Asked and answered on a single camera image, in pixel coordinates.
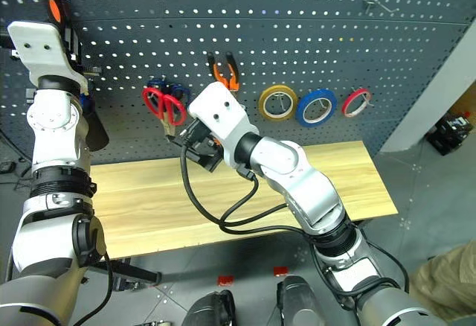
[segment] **red tag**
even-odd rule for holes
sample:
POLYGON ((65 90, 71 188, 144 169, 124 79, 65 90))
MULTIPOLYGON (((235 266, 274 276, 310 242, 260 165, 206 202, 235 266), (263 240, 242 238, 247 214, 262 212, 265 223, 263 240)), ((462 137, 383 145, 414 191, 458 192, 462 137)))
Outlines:
POLYGON ((288 267, 287 266, 275 266, 274 267, 274 276, 286 276, 288 275, 288 267))
POLYGON ((216 281, 219 287, 230 287, 233 285, 234 277, 232 275, 220 275, 216 281))

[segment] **red scissor handle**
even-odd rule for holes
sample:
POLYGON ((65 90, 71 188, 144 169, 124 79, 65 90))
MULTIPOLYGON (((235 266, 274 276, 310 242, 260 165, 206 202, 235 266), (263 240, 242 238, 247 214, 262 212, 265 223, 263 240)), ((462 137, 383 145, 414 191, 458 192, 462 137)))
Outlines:
POLYGON ((169 118, 169 124, 173 126, 182 125, 187 118, 187 112, 185 111, 184 104, 177 100, 172 95, 164 94, 158 89, 148 86, 142 91, 142 98, 147 108, 160 120, 164 120, 164 106, 167 110, 167 116, 169 118), (157 97, 157 106, 154 106, 150 101, 150 95, 157 97), (173 118, 173 105, 180 111, 180 120, 175 121, 173 118))

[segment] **gray floor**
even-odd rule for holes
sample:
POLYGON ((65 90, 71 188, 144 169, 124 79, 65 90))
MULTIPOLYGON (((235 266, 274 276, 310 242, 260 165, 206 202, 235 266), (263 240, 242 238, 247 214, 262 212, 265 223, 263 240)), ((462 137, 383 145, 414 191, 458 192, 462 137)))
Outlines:
MULTIPOLYGON (((475 151, 473 134, 458 151, 444 157, 425 142, 402 153, 377 155, 374 162, 399 214, 369 222, 365 226, 368 238, 397 256, 409 272, 428 257, 474 238, 475 151)), ((25 193, 13 193, 11 187, 0 185, 3 258, 25 198, 25 193)), ((381 255, 377 258, 387 276, 402 281, 390 261, 381 255)), ((220 290, 216 285, 219 275, 234 276, 228 289, 234 294, 241 325, 279 325, 275 290, 283 278, 273 276, 274 266, 287 266, 311 284, 330 325, 356 325, 319 280, 302 238, 292 233, 161 252, 135 258, 133 263, 163 272, 164 283, 157 288, 114 293, 103 311, 86 325, 128 326, 161 320, 180 325, 196 299, 220 290)), ((96 307, 106 291, 105 275, 88 272, 87 276, 90 282, 80 288, 73 322, 96 307)))

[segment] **white wall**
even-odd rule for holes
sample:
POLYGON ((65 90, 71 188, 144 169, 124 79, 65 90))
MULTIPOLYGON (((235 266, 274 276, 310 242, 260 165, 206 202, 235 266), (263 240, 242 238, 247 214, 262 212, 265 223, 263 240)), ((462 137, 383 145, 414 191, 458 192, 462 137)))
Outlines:
POLYGON ((380 149, 383 153, 415 145, 476 80, 476 22, 380 149))

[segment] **khaki pants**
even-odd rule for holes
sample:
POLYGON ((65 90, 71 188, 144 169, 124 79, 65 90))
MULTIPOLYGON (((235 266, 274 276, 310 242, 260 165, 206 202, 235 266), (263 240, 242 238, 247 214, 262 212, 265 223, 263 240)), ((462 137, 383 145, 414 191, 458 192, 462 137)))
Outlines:
POLYGON ((422 265, 410 295, 446 321, 476 314, 476 240, 422 265))

